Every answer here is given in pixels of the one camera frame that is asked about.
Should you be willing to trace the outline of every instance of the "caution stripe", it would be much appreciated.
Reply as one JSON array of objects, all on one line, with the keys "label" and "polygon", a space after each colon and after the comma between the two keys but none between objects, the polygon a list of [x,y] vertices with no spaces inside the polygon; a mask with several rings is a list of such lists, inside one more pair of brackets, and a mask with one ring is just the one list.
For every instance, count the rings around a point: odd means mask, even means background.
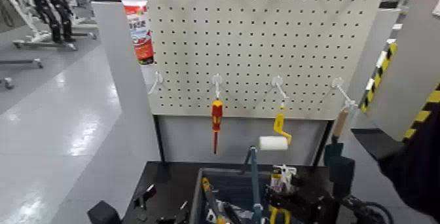
[{"label": "caution stripe", "polygon": [[432,111],[436,109],[438,105],[440,105],[440,83],[437,85],[437,88],[428,96],[428,99],[426,99],[422,110],[418,112],[411,124],[411,127],[405,132],[403,142],[407,142],[417,133],[417,130],[423,126],[423,123],[426,121],[426,119],[428,119]]},{"label": "caution stripe", "polygon": [[361,102],[361,110],[362,112],[367,112],[369,104],[372,102],[373,97],[375,95],[375,91],[380,85],[382,81],[383,75],[388,70],[390,66],[393,55],[397,51],[397,43],[392,43],[388,46],[387,51],[383,51],[380,55],[377,63],[376,69],[374,70],[373,76],[369,79],[367,84],[367,88],[365,89],[364,96]]}]

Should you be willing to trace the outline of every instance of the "workbench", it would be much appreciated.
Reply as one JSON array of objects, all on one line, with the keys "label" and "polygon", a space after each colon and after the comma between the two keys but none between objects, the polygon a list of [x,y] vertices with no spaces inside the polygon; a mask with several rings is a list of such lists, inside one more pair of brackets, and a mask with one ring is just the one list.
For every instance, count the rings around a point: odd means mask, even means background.
[{"label": "workbench", "polygon": [[[139,179],[132,201],[124,216],[124,224],[153,224],[164,216],[174,216],[179,207],[188,201],[189,206],[193,203],[197,173],[200,168],[230,168],[239,169],[241,164],[215,164],[215,163],[192,163],[192,162],[148,162]],[[329,169],[326,167],[295,166],[298,174],[309,177],[312,181],[331,192],[333,184],[328,180]],[[272,165],[259,165],[259,171],[270,172]],[[141,222],[136,217],[133,199],[139,193],[145,191],[150,184],[154,184],[157,194],[146,203],[148,219]]]}]

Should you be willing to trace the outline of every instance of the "paint roller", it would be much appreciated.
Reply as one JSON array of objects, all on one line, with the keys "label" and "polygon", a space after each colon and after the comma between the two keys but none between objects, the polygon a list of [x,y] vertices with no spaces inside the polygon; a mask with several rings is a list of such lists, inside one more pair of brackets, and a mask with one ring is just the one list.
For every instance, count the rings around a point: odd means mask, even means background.
[{"label": "paint roller", "polygon": [[292,135],[283,131],[284,125],[284,102],[281,104],[280,112],[274,121],[274,131],[281,136],[260,136],[259,147],[262,151],[287,151],[292,140]]}]

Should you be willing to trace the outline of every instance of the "metal hook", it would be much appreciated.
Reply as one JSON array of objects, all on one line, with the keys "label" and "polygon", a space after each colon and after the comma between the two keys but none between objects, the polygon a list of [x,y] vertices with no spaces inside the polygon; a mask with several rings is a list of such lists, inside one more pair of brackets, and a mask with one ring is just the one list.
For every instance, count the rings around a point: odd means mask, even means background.
[{"label": "metal hook", "polygon": [[148,95],[152,94],[156,89],[156,85],[158,83],[162,84],[162,82],[164,82],[164,78],[162,77],[162,75],[158,71],[156,71],[156,79],[155,79],[155,82],[153,83],[150,91],[148,92]]},{"label": "metal hook", "polygon": [[220,74],[216,73],[212,79],[211,82],[213,85],[215,85],[215,98],[220,99],[220,84],[223,83],[223,78],[220,76]]},{"label": "metal hook", "polygon": [[331,81],[331,88],[337,88],[337,89],[340,91],[340,93],[342,93],[342,95],[343,95],[344,98],[345,98],[344,107],[342,107],[342,109],[353,108],[353,107],[358,106],[358,105],[356,104],[356,101],[352,100],[352,99],[347,95],[347,93],[345,93],[345,91],[342,89],[341,86],[342,86],[343,83],[344,83],[344,81],[342,80],[341,77],[334,78],[334,79]]},{"label": "metal hook", "polygon": [[283,96],[283,99],[288,99],[289,96],[286,95],[286,93],[281,88],[282,84],[283,84],[283,78],[281,78],[279,75],[272,79],[272,86],[278,88],[278,90],[280,91],[280,94]]}]

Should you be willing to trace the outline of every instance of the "pegboard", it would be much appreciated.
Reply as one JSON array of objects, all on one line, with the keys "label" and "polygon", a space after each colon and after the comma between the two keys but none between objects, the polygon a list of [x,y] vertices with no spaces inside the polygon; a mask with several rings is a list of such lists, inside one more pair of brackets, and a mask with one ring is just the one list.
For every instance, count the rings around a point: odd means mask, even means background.
[{"label": "pegboard", "polygon": [[210,116],[223,78],[226,117],[335,119],[380,0],[148,0],[155,60],[164,82],[151,94],[157,115]]}]

